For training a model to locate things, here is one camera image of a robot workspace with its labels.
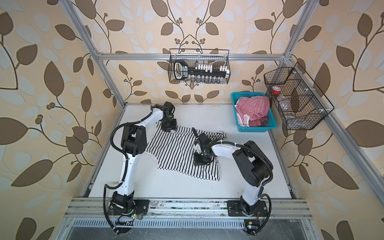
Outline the black white striped tank top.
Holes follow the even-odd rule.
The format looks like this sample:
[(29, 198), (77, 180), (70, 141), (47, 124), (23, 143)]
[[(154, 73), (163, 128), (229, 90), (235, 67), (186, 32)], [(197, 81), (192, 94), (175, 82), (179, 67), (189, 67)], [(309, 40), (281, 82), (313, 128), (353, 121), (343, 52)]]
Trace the black white striped tank top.
[(176, 131), (164, 132), (158, 122), (145, 155), (156, 160), (158, 169), (176, 171), (202, 180), (219, 181), (220, 167), (217, 157), (209, 165), (195, 166), (195, 140), (192, 128), (178, 126)]

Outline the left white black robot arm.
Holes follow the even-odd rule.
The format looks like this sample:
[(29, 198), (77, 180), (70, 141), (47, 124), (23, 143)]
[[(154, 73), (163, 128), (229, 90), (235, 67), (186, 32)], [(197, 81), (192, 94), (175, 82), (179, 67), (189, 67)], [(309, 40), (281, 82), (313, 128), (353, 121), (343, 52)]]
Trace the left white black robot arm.
[(111, 133), (110, 144), (113, 149), (123, 154), (121, 178), (116, 186), (104, 185), (103, 199), (107, 190), (113, 190), (110, 208), (125, 216), (139, 212), (134, 201), (134, 180), (141, 155), (146, 151), (147, 129), (161, 123), (161, 130), (170, 132), (177, 129), (174, 118), (175, 106), (170, 102), (151, 106), (148, 115), (135, 122), (127, 122), (117, 126)]

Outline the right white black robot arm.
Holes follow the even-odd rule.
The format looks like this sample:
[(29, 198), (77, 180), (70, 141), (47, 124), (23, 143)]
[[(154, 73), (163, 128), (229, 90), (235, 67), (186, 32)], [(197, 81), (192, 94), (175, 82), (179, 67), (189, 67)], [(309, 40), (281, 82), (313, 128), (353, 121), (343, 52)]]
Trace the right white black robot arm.
[(221, 139), (211, 140), (204, 133), (194, 132), (194, 135), (194, 165), (210, 165), (216, 157), (234, 160), (247, 183), (240, 197), (239, 211), (246, 216), (257, 213), (257, 207), (264, 196), (264, 187), (273, 179), (273, 165), (270, 160), (253, 141), (241, 145)]

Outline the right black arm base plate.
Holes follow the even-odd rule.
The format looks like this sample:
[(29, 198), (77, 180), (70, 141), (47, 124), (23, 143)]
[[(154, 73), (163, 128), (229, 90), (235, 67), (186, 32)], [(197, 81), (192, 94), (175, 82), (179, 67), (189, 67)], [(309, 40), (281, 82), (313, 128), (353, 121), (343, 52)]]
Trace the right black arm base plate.
[(252, 206), (240, 200), (227, 201), (227, 210), (230, 217), (266, 217), (268, 215), (265, 201), (258, 201)]

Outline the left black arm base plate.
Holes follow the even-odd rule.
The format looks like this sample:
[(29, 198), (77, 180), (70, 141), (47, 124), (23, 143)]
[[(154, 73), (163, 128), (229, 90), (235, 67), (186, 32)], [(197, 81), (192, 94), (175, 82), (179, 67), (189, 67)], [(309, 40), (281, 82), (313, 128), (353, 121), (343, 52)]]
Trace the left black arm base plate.
[(115, 203), (110, 203), (107, 208), (108, 215), (112, 216), (132, 216), (145, 215), (149, 210), (150, 200), (133, 200), (133, 205), (129, 208), (123, 208)]

